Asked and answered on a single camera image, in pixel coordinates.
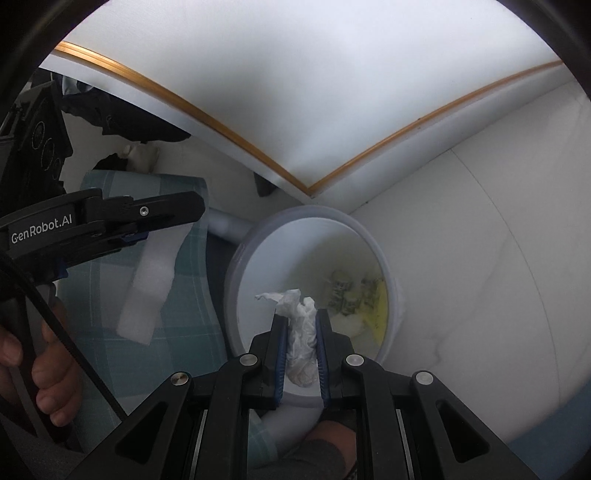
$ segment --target trash can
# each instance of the trash can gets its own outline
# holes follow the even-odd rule
[[[317,308],[330,305],[331,323],[343,321],[343,308],[359,312],[355,319],[361,317],[364,327],[353,347],[378,362],[386,358],[401,324],[399,292],[380,247],[359,222],[332,208],[302,206],[249,231],[226,275],[226,331],[235,355],[247,352],[253,337],[271,327],[275,303],[256,295],[294,288],[302,298],[312,297]],[[299,387],[286,376],[282,401],[321,406],[320,386]]]

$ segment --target plaid fabric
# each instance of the plaid fabric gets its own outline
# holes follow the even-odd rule
[[[131,195],[134,199],[192,190],[208,205],[205,181],[195,177],[92,170],[81,189],[91,187],[101,188],[104,197]],[[216,371],[227,360],[207,285],[206,239],[207,212],[193,225],[178,252],[161,325],[156,326],[149,346],[115,333],[143,242],[71,268],[69,277],[59,283],[59,296],[66,305],[78,347],[128,413],[172,373],[203,375]],[[92,450],[118,423],[98,390],[85,378],[84,400],[75,421],[84,450]],[[276,458],[274,442],[251,412],[249,467]]]

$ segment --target gold trim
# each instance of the gold trim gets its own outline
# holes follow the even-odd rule
[[[62,41],[56,47],[56,50],[66,55],[75,57],[79,60],[88,62],[102,70],[107,70],[108,72],[117,75],[118,77],[121,77],[127,80],[128,82],[131,82],[136,87],[146,91],[150,95],[155,96],[159,100],[163,100],[169,103],[175,108],[193,117],[195,120],[215,130],[220,135],[223,135],[230,142],[236,144],[241,149],[247,151],[248,153],[250,153],[250,155],[252,155],[257,160],[265,164],[279,176],[283,177],[284,180],[291,183],[295,188],[301,190],[306,195],[311,196],[310,190],[308,189],[308,187],[306,187],[306,185],[304,185],[302,181],[295,178],[291,173],[289,173],[286,169],[284,169],[266,153],[264,153],[262,150],[259,150],[248,140],[242,138],[236,132],[230,130],[226,125],[216,120],[211,115],[208,115],[203,110],[192,105],[176,93],[171,92],[170,90],[164,88],[163,86],[159,85],[153,80],[150,80],[149,78],[145,77],[141,73],[136,72],[135,70],[132,70],[129,67],[126,67],[125,65],[121,65],[120,63],[111,60],[97,52],[88,50],[87,48],[74,45],[73,43],[69,43],[66,41]]]
[[[459,107],[461,104],[469,102],[471,100],[474,100],[475,98],[479,97],[480,95],[483,95],[484,93],[488,93],[491,90],[494,90],[494,89],[499,88],[501,86],[507,85],[508,83],[514,82],[516,80],[522,79],[523,77],[527,77],[529,75],[533,75],[534,73],[538,73],[543,70],[548,70],[548,69],[557,67],[558,65],[562,65],[562,64],[563,64],[562,60],[556,60],[556,61],[551,61],[549,63],[544,63],[543,65],[539,65],[537,67],[533,67],[528,70],[523,70],[522,72],[516,73],[514,75],[510,75],[510,76],[505,77],[501,80],[497,80],[496,82],[493,82],[493,83],[486,85],[478,90],[475,90],[472,93],[468,93],[467,95],[464,95],[463,97],[460,97],[457,100],[454,100],[453,102],[450,102],[447,105],[444,105],[441,108],[438,108],[437,110],[429,113],[428,115],[422,116],[418,120],[414,121],[412,124],[409,124],[404,128],[401,128],[397,132],[394,132],[392,135],[384,138],[383,140],[379,141],[375,145],[369,147],[367,150],[362,151],[359,155],[351,158],[351,160],[349,160],[347,163],[344,163],[339,168],[330,172],[326,177],[320,179],[319,181],[314,183],[312,186],[308,187],[309,190],[311,191],[311,194],[314,195],[314,194],[318,193],[319,191],[323,190],[330,183],[335,181],[338,177],[343,176],[352,167],[356,166],[358,163],[363,161],[365,158],[369,157],[371,154],[377,152],[381,148],[384,148],[389,143],[392,143],[392,142],[398,140],[403,135],[406,135],[407,133],[411,132],[412,130],[421,127],[422,125],[426,124],[427,122],[430,122],[431,120],[435,119],[436,117],[438,117],[440,115],[444,115],[445,113],[448,113],[449,111]]]
[[[463,97],[460,97],[453,102],[448,103],[447,105],[438,108],[437,110],[419,118],[418,120],[414,121],[413,123],[407,125],[406,127],[401,128],[397,132],[394,132],[392,135],[384,138],[380,142],[372,145],[371,147],[367,148],[365,151],[361,152],[356,157],[353,157],[347,163],[344,163],[337,169],[333,170],[327,176],[323,177],[322,179],[315,182],[312,186],[307,187],[301,180],[298,180],[295,176],[293,176],[290,172],[288,172],[284,167],[279,165],[275,160],[269,157],[266,153],[262,150],[251,144],[248,140],[242,138],[236,132],[228,128],[226,125],[221,123],[220,121],[216,120],[211,115],[208,115],[206,112],[201,110],[200,108],[194,106],[193,104],[186,101],[184,98],[180,97],[176,93],[171,92],[170,90],[166,89],[165,87],[159,85],[158,83],[150,80],[149,78],[145,77],[144,75],[136,72],[135,70],[126,67],[118,63],[117,61],[111,60],[97,52],[92,50],[88,50],[87,48],[74,45],[73,43],[69,43],[66,41],[62,41],[56,47],[58,52],[61,52],[66,55],[70,55],[75,57],[79,60],[85,61],[87,63],[92,64],[95,67],[98,67],[102,70],[106,70],[118,77],[131,82],[136,87],[146,91],[150,95],[159,98],[162,101],[169,103],[170,105],[174,106],[175,108],[181,110],[182,112],[188,114],[190,117],[194,118],[195,120],[207,125],[212,130],[215,130],[217,133],[222,135],[223,137],[227,138],[229,141],[234,143],[235,145],[239,146],[241,149],[245,150],[246,152],[250,153],[253,157],[259,160],[261,163],[269,167],[272,171],[282,177],[285,181],[291,183],[295,188],[305,193],[307,196],[312,197],[313,195],[317,194],[321,190],[325,189],[330,183],[333,183],[339,177],[342,177],[347,173],[350,169],[357,166],[360,162],[365,160],[367,157],[372,155],[373,153],[377,152],[381,148],[384,148],[386,145],[400,139],[404,135],[408,134],[412,130],[415,130],[426,123],[434,120],[438,116],[444,115],[451,110],[456,109],[463,103],[470,102],[475,98],[490,92],[496,88],[501,86],[507,85],[511,82],[516,80],[520,80],[524,77],[529,75],[533,75],[534,73],[541,72],[543,70],[548,70],[559,65],[562,65],[562,60],[551,61],[549,63],[545,63],[543,65],[539,65],[537,67],[530,68],[528,70],[524,70],[522,72],[510,75],[505,77],[501,80],[497,80],[489,85],[486,85],[478,90],[475,90],[472,93],[468,93]]]

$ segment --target screw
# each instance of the screw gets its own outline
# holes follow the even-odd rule
[[[352,367],[363,365],[364,362],[363,357],[361,355],[357,355],[356,353],[349,355],[345,360]]]
[[[253,355],[252,353],[245,353],[240,357],[240,363],[245,367],[251,367],[257,362],[258,358],[256,357],[256,355]]]
[[[431,385],[433,383],[433,376],[429,372],[419,372],[415,378],[421,385]]]
[[[176,386],[184,385],[189,381],[189,376],[185,372],[176,372],[170,377],[170,381]]]

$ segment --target crumpled tissue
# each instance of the crumpled tissue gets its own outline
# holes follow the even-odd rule
[[[285,373],[295,385],[309,387],[318,381],[316,308],[311,297],[300,303],[300,296],[300,290],[287,290],[262,293],[256,298],[276,301],[275,313],[289,320]]]

